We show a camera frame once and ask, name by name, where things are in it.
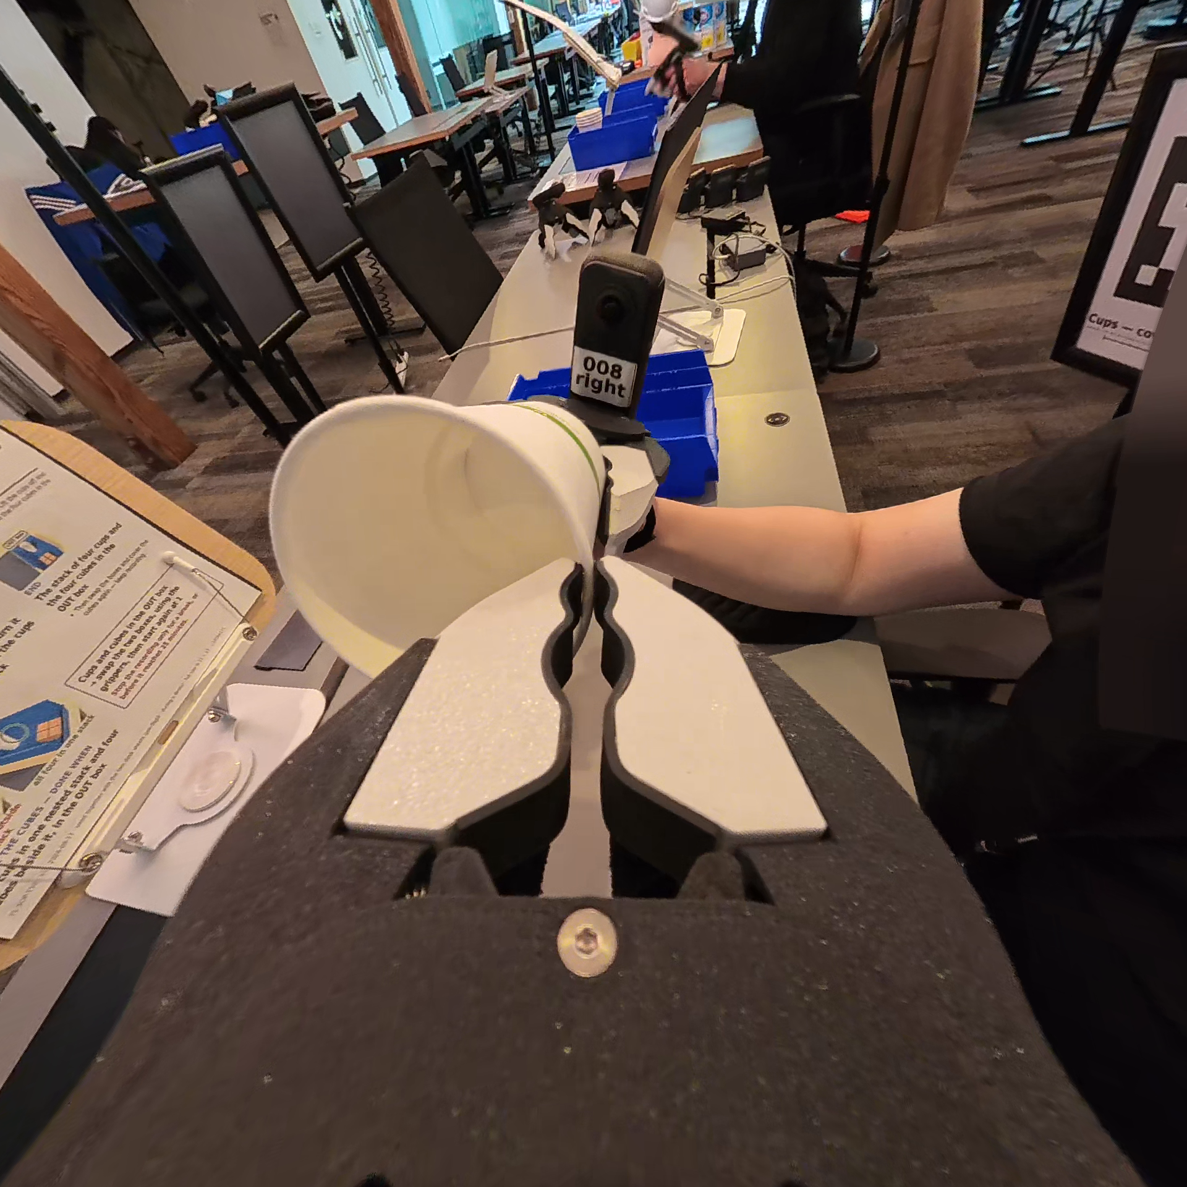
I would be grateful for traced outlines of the blue striped jacket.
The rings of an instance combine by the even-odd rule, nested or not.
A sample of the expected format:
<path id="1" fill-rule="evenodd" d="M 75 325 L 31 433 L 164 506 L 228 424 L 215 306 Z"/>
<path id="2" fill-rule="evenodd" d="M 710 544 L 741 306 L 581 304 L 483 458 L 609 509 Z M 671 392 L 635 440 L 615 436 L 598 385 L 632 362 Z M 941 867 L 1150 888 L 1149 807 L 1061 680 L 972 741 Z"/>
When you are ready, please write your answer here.
<path id="1" fill-rule="evenodd" d="M 125 177 L 119 167 L 108 161 L 101 163 L 95 170 L 88 170 L 86 176 L 103 193 L 105 198 L 110 198 L 115 194 L 119 180 Z M 134 327 L 134 307 L 127 303 L 126 297 L 132 294 L 136 286 L 140 286 L 140 291 L 146 300 L 156 297 L 156 290 L 146 286 L 144 279 L 136 269 L 126 269 L 130 273 L 130 282 L 125 284 L 125 289 L 115 284 L 103 272 L 101 260 L 108 255 L 115 258 L 116 265 L 126 265 L 127 262 L 101 224 L 93 219 L 85 219 L 72 225 L 58 225 L 55 222 L 58 214 L 65 214 L 69 208 L 82 205 L 78 193 L 67 183 L 60 181 L 26 188 L 24 194 L 89 291 L 126 330 L 139 334 L 139 330 Z M 136 221 L 133 218 L 126 226 L 139 241 L 146 255 L 164 267 L 163 260 L 171 243 L 157 219 Z"/>

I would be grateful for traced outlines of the black metal partition frame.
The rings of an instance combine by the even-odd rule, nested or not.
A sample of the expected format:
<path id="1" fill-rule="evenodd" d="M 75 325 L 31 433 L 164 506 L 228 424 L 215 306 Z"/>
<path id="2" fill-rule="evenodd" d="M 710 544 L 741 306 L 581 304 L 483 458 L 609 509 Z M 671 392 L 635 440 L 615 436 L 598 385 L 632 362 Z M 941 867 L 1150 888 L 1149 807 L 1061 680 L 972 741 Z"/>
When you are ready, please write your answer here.
<path id="1" fill-rule="evenodd" d="M 170 321 L 181 325 L 201 347 L 215 371 L 236 392 L 239 402 L 262 424 L 263 433 L 280 448 L 286 448 L 293 437 L 315 417 L 315 413 L 304 395 L 298 393 L 291 383 L 284 364 L 262 352 L 250 341 L 232 318 L 226 303 L 216 299 L 212 283 L 201 279 L 191 289 L 197 296 L 190 296 L 188 290 L 174 284 L 170 275 L 144 250 L 119 212 L 105 200 L 89 174 L 62 146 L 40 108 L 26 96 L 6 71 L 2 74 L 2 99 L 7 111 L 43 150 L 52 170 L 78 194 L 84 209 L 99 224 L 119 258 L 142 277 L 160 304 L 166 307 Z M 280 420 L 272 406 L 256 392 L 248 379 L 249 365 L 262 372 L 288 409 L 288 420 Z"/>

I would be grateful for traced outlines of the person's right forearm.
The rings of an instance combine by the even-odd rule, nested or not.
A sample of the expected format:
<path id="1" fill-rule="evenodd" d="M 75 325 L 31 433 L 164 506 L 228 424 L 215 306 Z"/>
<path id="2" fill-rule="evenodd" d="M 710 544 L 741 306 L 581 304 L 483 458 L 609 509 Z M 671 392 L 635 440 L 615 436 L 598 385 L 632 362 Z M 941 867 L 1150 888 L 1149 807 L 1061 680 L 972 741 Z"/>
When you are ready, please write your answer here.
<path id="1" fill-rule="evenodd" d="M 654 505 L 642 564 L 763 608 L 882 616 L 1005 600 L 960 526 L 960 491 L 890 509 Z"/>

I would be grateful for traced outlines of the black quilted wrist rest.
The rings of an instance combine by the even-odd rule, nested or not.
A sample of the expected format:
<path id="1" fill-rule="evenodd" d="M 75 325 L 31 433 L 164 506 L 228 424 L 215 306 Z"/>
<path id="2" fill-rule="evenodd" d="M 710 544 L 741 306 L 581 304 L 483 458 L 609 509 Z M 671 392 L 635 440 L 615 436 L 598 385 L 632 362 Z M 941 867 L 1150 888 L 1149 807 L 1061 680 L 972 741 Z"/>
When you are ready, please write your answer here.
<path id="1" fill-rule="evenodd" d="M 753 646 L 811 646 L 845 638 L 858 619 L 835 614 L 776 611 L 725 598 L 698 585 L 673 583 L 673 590 L 700 607 L 739 643 Z"/>

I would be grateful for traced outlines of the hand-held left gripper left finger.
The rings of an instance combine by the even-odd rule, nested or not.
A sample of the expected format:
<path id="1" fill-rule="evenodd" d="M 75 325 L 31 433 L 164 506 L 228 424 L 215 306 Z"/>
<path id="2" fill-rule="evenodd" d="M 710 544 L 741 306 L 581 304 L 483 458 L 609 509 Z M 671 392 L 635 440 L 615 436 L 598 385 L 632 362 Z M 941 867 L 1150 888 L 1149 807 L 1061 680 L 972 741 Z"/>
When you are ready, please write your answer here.
<path id="1" fill-rule="evenodd" d="M 584 568 L 551 561 L 445 628 L 346 809 L 348 833 L 475 850 L 505 896 L 537 896 L 570 816 L 564 687 Z"/>

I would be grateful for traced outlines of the black framed panel on stand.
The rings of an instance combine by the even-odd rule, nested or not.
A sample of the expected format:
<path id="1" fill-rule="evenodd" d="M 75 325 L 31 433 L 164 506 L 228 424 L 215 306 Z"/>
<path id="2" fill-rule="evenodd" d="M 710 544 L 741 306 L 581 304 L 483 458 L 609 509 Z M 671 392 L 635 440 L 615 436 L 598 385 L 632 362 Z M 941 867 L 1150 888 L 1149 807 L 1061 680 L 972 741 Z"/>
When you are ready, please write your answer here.
<path id="1" fill-rule="evenodd" d="M 315 282 L 334 277 L 390 389 L 403 395 L 407 355 L 359 265 L 366 243 L 352 201 L 294 84 L 232 99 L 218 111 L 249 174 Z"/>
<path id="2" fill-rule="evenodd" d="M 290 348 L 310 313 L 242 187 L 228 153 L 208 147 L 150 166 L 144 184 L 245 358 L 290 412 L 280 421 L 245 395 L 281 448 L 327 407 Z"/>

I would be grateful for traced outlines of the black office chair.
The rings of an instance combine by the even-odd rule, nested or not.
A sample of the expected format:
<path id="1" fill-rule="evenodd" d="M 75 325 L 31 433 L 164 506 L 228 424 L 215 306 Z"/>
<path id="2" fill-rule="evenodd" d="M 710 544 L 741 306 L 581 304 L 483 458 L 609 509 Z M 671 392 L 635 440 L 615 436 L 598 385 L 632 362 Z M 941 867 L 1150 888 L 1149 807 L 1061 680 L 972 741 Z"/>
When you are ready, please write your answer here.
<path id="1" fill-rule="evenodd" d="M 430 166 L 416 157 L 358 201 L 352 218 L 427 330 L 457 356 L 495 300 L 502 275 Z"/>

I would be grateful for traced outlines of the white paper cup green band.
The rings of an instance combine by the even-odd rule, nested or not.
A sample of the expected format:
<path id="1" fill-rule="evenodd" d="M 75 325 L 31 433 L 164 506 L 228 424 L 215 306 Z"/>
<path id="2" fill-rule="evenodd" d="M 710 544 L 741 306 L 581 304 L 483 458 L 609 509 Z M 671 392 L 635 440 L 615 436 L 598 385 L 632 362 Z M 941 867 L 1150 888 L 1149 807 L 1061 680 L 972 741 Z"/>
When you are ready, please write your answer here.
<path id="1" fill-rule="evenodd" d="M 362 397 L 283 454 L 273 551 L 308 625 L 373 679 L 556 561 L 584 570 L 584 633 L 605 485 L 602 448 L 560 406 Z"/>

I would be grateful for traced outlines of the row of black chargers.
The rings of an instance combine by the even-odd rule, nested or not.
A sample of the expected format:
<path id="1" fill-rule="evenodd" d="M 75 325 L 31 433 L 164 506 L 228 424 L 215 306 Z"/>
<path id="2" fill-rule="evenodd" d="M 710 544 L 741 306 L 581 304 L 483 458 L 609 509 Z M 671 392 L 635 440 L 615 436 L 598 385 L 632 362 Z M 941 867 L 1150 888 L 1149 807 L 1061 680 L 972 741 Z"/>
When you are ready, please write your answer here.
<path id="1" fill-rule="evenodd" d="M 687 181 L 677 207 L 677 215 L 691 218 L 703 212 L 753 201 L 765 191 L 769 173 L 770 157 L 768 156 L 744 167 L 697 170 Z"/>

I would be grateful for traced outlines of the wooden stand with black board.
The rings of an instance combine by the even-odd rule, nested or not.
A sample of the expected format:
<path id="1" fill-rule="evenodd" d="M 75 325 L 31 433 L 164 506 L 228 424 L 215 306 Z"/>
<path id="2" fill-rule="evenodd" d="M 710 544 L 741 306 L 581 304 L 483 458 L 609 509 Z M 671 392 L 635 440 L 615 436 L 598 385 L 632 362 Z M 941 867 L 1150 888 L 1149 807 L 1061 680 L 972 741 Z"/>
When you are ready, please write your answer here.
<path id="1" fill-rule="evenodd" d="M 704 118 L 717 96 L 721 68 L 719 64 L 714 65 L 710 78 L 676 113 L 674 120 L 663 133 L 657 161 L 650 176 L 647 200 L 633 238 L 632 252 L 636 256 L 656 263 L 663 259 L 693 171 Z"/>

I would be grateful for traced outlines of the beige hanging coat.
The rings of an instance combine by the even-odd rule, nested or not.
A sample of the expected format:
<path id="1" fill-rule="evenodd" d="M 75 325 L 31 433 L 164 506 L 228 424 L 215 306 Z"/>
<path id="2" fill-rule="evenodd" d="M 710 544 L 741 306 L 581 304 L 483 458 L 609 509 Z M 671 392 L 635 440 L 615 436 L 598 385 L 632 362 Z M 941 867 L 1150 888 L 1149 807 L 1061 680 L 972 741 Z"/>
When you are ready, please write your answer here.
<path id="1" fill-rule="evenodd" d="M 871 164 L 881 166 L 912 5 L 881 3 L 859 58 L 871 104 Z M 936 224 L 960 163 L 979 89 L 981 2 L 919 6 L 875 243 Z"/>

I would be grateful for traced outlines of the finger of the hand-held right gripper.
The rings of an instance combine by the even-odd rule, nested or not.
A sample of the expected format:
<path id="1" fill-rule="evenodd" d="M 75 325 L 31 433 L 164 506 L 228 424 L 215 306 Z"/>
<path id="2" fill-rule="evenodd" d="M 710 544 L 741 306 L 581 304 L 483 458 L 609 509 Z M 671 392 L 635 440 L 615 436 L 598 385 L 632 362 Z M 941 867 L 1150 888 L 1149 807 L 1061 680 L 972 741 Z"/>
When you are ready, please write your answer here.
<path id="1" fill-rule="evenodd" d="M 605 481 L 598 554 L 623 556 L 654 536 L 656 467 L 646 450 L 602 450 Z"/>

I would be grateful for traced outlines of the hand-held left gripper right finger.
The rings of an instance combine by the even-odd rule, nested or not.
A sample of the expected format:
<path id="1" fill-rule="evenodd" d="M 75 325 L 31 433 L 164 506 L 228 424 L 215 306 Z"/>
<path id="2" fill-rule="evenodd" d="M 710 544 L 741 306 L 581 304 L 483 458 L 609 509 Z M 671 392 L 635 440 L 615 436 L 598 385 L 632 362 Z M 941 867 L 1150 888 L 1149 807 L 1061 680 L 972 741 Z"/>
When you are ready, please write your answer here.
<path id="1" fill-rule="evenodd" d="M 623 559 L 601 560 L 595 588 L 613 845 L 680 888 L 711 852 L 823 840 L 827 819 L 729 632 Z"/>

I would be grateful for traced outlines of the instruction board on stand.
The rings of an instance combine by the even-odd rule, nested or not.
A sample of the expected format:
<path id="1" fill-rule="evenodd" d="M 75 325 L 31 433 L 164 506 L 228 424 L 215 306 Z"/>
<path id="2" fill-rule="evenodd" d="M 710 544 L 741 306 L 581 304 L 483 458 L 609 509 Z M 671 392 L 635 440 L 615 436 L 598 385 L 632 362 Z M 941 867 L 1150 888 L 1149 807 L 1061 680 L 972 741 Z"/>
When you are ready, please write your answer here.
<path id="1" fill-rule="evenodd" d="M 96 874 L 79 884 L 81 896 L 61 925 L 84 896 L 166 916 L 177 912 L 238 811 L 313 734 L 327 705 L 321 691 L 236 677 L 273 622 L 274 611 L 276 607 Z M 31 954 L 3 970 L 3 975 L 13 974 Z"/>

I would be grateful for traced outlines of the black coat stand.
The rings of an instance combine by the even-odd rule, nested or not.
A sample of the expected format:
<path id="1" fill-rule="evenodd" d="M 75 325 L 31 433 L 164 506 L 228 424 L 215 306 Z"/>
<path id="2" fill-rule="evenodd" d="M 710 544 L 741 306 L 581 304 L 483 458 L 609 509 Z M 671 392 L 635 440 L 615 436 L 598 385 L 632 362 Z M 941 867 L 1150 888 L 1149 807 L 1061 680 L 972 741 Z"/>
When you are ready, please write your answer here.
<path id="1" fill-rule="evenodd" d="M 876 99 L 883 61 L 888 55 L 898 51 L 898 58 L 893 63 L 895 85 L 882 133 L 878 136 L 875 129 L 871 130 L 871 140 L 879 143 L 872 146 L 872 149 L 876 150 L 874 157 L 875 170 L 872 174 L 865 238 L 857 258 L 855 289 L 849 313 L 842 320 L 838 334 L 828 342 L 830 372 L 837 375 L 865 372 L 881 361 L 881 349 L 872 341 L 861 338 L 857 334 L 857 325 L 864 300 L 874 294 L 874 289 L 871 286 L 872 262 L 876 255 L 876 238 L 881 224 L 882 205 L 886 198 L 886 191 L 889 190 L 889 169 L 896 144 L 900 108 L 906 94 L 910 60 L 916 43 L 916 29 L 922 6 L 923 5 L 920 2 L 895 2 L 881 3 L 876 9 L 878 14 L 882 14 L 883 12 L 886 13 L 886 27 L 874 63 L 865 72 L 869 82 L 866 91 L 868 99 L 871 101 L 871 109 L 874 109 L 874 101 Z"/>

